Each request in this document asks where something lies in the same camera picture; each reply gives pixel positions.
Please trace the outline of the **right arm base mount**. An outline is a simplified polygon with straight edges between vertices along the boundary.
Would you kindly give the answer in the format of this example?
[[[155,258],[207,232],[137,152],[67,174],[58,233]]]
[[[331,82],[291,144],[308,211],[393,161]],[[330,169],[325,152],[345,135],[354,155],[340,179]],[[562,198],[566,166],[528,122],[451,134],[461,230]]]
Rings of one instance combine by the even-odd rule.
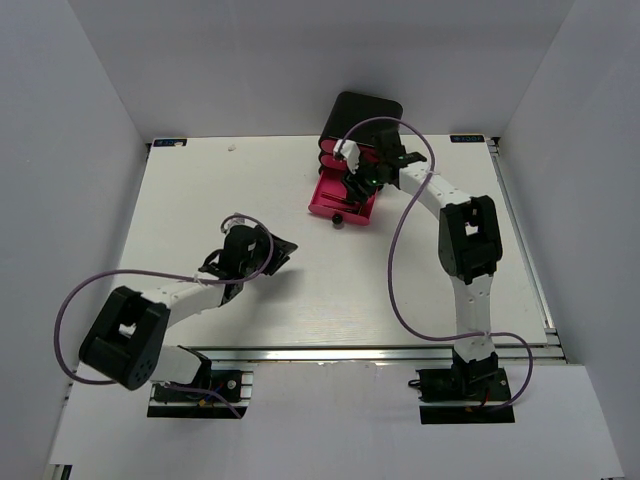
[[[407,382],[418,393],[422,425],[513,424],[513,407],[500,405],[511,400],[506,372],[499,368],[489,378],[464,389],[453,369],[429,368],[416,371]]]

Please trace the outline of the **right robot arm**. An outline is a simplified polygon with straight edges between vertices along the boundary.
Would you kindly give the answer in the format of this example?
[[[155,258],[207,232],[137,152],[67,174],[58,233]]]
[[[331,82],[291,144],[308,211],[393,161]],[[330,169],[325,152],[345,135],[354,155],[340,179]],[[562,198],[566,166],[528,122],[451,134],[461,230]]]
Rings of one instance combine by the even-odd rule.
[[[408,152],[396,130],[374,135],[375,155],[367,160],[356,142],[339,140],[333,156],[346,163],[342,183],[356,201],[368,200],[382,185],[392,185],[411,200],[402,213],[388,256],[387,284],[393,281],[393,257],[401,227],[411,208],[420,204],[438,222],[437,253],[449,276],[455,302],[453,390],[472,399],[484,391],[498,370],[491,338],[490,290],[503,247],[495,203],[491,197],[471,196],[436,173],[435,152]]]

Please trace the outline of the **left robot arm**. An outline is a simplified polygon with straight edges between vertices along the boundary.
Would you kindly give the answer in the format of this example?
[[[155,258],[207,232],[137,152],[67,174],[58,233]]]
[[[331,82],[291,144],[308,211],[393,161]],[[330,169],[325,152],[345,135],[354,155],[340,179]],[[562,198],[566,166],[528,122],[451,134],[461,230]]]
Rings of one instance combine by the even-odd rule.
[[[231,302],[254,274],[273,275],[298,245],[257,225],[236,224],[222,248],[209,254],[195,276],[156,289],[114,289],[79,349],[80,360],[122,385],[175,384],[199,399],[211,387],[211,361],[183,346],[164,343],[169,327]]]

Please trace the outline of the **dark red lip gloss tube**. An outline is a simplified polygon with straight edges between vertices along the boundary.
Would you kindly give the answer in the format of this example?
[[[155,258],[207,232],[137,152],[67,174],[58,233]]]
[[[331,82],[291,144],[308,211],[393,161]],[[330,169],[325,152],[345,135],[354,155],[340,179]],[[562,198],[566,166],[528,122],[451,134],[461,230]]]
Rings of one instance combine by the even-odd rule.
[[[346,204],[351,204],[352,202],[344,197],[338,196],[338,195],[333,195],[327,192],[321,192],[320,194],[321,198],[333,201],[333,202],[340,202],[340,203],[346,203]]]

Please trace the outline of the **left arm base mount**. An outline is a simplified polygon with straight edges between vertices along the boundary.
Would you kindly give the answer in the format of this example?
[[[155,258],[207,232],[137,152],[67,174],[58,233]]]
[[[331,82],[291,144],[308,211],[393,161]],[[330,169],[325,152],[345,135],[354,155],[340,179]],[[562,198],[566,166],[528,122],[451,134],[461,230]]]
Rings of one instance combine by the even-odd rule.
[[[161,354],[147,407],[149,418],[232,419],[247,413],[254,372],[177,347]]]

